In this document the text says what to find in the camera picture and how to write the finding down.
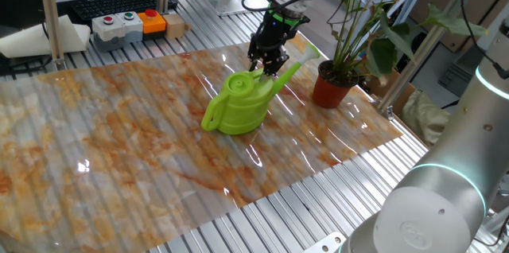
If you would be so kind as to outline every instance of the marble-patterned mat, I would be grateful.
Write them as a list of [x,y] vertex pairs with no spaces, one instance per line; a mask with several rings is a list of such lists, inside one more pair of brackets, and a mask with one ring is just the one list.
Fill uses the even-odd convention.
[[[284,68],[305,43],[287,43]],[[358,88],[338,109],[315,106],[323,59],[283,88],[257,130],[203,131],[208,102],[247,69],[247,47],[0,84],[0,242],[139,253],[401,135]]]

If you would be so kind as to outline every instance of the red button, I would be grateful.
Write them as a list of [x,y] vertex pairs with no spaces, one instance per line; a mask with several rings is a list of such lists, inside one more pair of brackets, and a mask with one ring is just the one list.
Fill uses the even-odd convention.
[[112,17],[104,17],[103,22],[106,25],[112,25],[113,24],[113,18]]
[[155,11],[155,10],[145,10],[145,15],[148,18],[155,18],[157,16],[157,11]]

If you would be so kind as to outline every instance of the keyboard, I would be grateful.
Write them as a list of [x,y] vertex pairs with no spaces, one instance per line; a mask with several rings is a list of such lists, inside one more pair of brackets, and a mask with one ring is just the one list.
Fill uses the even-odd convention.
[[[168,0],[168,8],[177,7],[177,0]],[[118,14],[127,11],[142,13],[145,10],[155,10],[157,0],[79,0],[72,8],[84,21],[108,14]]]

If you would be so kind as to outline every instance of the green button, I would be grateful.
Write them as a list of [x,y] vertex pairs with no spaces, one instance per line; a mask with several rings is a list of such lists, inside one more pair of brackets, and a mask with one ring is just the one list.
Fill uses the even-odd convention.
[[132,13],[126,13],[126,14],[124,14],[124,18],[127,20],[133,20],[134,15]]

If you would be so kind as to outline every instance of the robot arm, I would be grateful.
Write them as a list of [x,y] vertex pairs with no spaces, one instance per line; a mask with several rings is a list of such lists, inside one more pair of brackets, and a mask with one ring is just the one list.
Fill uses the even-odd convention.
[[[487,55],[509,68],[509,17]],[[437,145],[340,253],[465,253],[509,170],[509,80],[484,59]]]
[[[248,56],[271,77],[288,60],[284,44],[306,20],[305,0],[271,0]],[[509,18],[488,55],[509,68]],[[440,141],[398,184],[382,210],[340,253],[465,253],[509,170],[509,80],[483,60]]]
[[269,7],[256,33],[252,34],[248,58],[250,71],[254,71],[260,60],[263,62],[261,80],[275,76],[281,66],[289,59],[285,43],[295,37],[298,27],[309,22],[304,15],[308,0],[270,0]]

